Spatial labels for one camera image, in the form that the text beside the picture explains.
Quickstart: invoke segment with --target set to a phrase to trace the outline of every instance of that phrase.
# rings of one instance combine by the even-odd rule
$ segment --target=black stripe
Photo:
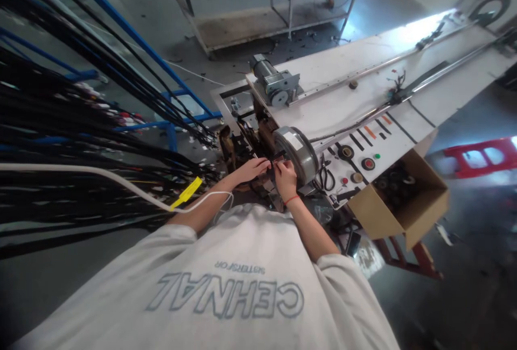
[[[400,130],[401,130],[402,132],[404,132],[404,133],[406,134],[406,136],[408,136],[408,137],[409,137],[409,139],[410,139],[414,144],[417,144],[417,142],[415,141],[415,139],[413,139],[413,138],[411,137],[411,135],[406,131],[406,129],[404,129],[404,128],[403,128],[403,126],[402,126],[402,125],[400,125],[400,124],[399,124],[399,122],[398,122],[396,119],[394,119],[394,118],[393,118],[393,116],[392,116],[389,112],[386,112],[386,115],[387,115],[389,118],[391,118],[391,119],[392,119],[392,121],[397,125],[397,127],[399,127],[399,128],[400,128]]]
[[[369,145],[369,146],[373,146],[373,144],[372,144],[372,143],[370,143],[370,140],[368,140],[368,139],[366,138],[366,136],[361,132],[361,130],[360,130],[360,129],[358,129],[358,130],[357,130],[357,132],[359,132],[359,134],[363,137],[363,139],[365,140],[365,142],[367,142],[367,143],[368,143],[368,145]]]
[[[354,143],[357,145],[357,148],[359,148],[361,151],[364,151],[365,148],[357,141],[354,135],[350,134],[350,138],[354,140]]]
[[[351,160],[349,160],[348,162],[350,163],[350,165],[352,166],[352,168],[354,169],[355,172],[359,172],[362,175],[362,181],[365,183],[365,185],[368,185],[369,184],[368,179],[366,179],[365,175],[361,171],[359,171],[359,169],[357,168],[355,163]]]
[[[414,105],[413,103],[411,102],[411,100],[408,100],[409,104],[411,105],[411,107],[415,110],[415,112],[417,112],[421,118],[423,118],[424,120],[427,121],[427,124],[429,124],[430,126],[432,126],[433,128],[436,128],[436,125],[434,125],[431,120],[429,120],[427,117],[425,117],[423,115],[423,113],[421,111],[419,111]]]
[[[386,132],[386,133],[387,133],[387,134],[389,134],[389,135],[391,135],[391,134],[392,134],[392,133],[388,130],[388,128],[386,128],[386,127],[384,126],[384,124],[383,124],[383,123],[381,123],[381,122],[379,121],[379,119],[378,119],[378,118],[376,118],[376,119],[375,119],[375,121],[377,121],[377,124],[379,124],[379,126],[380,126],[382,129],[384,129],[384,132]]]

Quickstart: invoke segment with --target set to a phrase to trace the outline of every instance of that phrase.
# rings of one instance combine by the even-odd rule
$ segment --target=gray motor
[[[289,71],[277,71],[269,60],[262,54],[254,55],[249,67],[263,86],[267,102],[280,107],[296,98],[300,75],[291,75]]]

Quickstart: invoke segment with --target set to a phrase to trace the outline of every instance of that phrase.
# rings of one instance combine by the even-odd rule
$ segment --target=red plastic stool
[[[487,148],[495,148],[501,151],[504,155],[504,160],[499,164],[493,164],[485,152],[485,149]],[[464,157],[465,153],[471,151],[480,152],[487,166],[473,169]],[[512,137],[504,137],[477,144],[458,145],[445,149],[443,153],[445,156],[454,157],[458,161],[460,170],[456,172],[456,176],[460,179],[475,178],[478,176],[488,175],[495,171],[517,168],[517,148],[512,142]]]

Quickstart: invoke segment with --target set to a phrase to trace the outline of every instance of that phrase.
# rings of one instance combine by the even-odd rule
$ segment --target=cardboard box
[[[366,233],[372,240],[404,233],[409,251],[432,228],[449,208],[449,189],[415,150],[401,158],[406,170],[417,180],[419,193],[392,214],[376,188],[369,184],[348,201]]]

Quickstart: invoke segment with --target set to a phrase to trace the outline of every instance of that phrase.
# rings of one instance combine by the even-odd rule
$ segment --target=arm
[[[271,163],[266,158],[251,159],[239,169],[223,178],[223,180],[218,182],[193,203],[185,207],[185,209],[193,207],[211,192],[232,192],[238,185],[245,181],[254,179],[259,174],[265,172],[268,168],[271,168]],[[169,222],[167,222],[167,224],[187,225],[194,229],[196,233],[199,233],[208,225],[227,198],[228,195],[225,194],[211,195],[198,208],[186,214],[176,214]]]
[[[296,172],[291,161],[275,164],[276,185],[282,200],[286,202],[296,194]],[[287,208],[295,220],[305,250],[313,262],[321,256],[340,254],[327,232],[312,216],[300,198],[289,201]]]

